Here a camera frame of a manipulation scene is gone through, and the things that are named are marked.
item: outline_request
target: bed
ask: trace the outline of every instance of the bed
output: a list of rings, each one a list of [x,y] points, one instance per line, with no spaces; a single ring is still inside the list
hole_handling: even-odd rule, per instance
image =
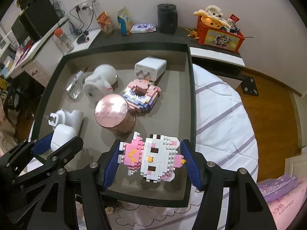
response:
[[[254,181],[258,174],[255,135],[239,94],[220,78],[193,64],[196,91],[196,151],[224,169],[246,168]],[[116,230],[191,229],[203,193],[192,186],[187,208],[150,207],[122,202],[109,214]],[[223,192],[218,230],[225,228],[229,189]]]

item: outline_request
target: pink pillow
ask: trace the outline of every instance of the pink pillow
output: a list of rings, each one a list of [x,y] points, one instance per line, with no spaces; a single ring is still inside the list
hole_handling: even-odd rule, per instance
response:
[[[277,230],[285,230],[297,215],[303,202],[307,180],[303,180],[286,195],[268,203]]]

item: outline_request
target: orange toy box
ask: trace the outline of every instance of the orange toy box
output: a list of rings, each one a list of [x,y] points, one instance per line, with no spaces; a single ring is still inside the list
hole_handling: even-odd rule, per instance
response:
[[[238,53],[242,42],[245,40],[245,37],[240,31],[238,31],[238,35],[236,35],[220,29],[205,26],[201,22],[201,16],[198,16],[196,29],[197,36],[199,37],[198,43],[200,45],[219,47],[235,53]]]

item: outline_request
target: wall outlet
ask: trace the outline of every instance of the wall outlet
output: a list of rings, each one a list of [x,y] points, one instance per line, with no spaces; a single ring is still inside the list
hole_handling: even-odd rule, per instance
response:
[[[93,3],[93,6],[99,5],[99,1],[98,0],[84,0],[82,2],[79,2],[79,3],[75,4],[74,7],[79,6],[80,8],[82,8],[82,7],[85,6],[85,4],[87,4],[87,6],[90,7],[90,6],[92,6],[92,3]]]

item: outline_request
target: dark countertop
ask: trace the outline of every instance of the dark countertop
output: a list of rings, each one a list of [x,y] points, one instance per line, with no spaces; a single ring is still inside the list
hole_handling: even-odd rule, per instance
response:
[[[104,32],[101,31],[94,39],[90,48],[98,48],[115,44],[140,43],[140,42],[184,43],[188,44],[190,47],[203,48],[215,52],[226,53],[241,58],[241,55],[239,53],[234,53],[217,47],[200,45],[198,44],[197,40],[193,38],[193,36],[188,37],[187,36],[188,33],[189,32],[187,30],[179,27],[177,28],[175,34],[173,35],[162,34],[159,32],[159,29],[157,29],[157,31],[153,33],[130,34],[127,36],[121,36],[119,30],[114,30],[110,36],[106,37]]]

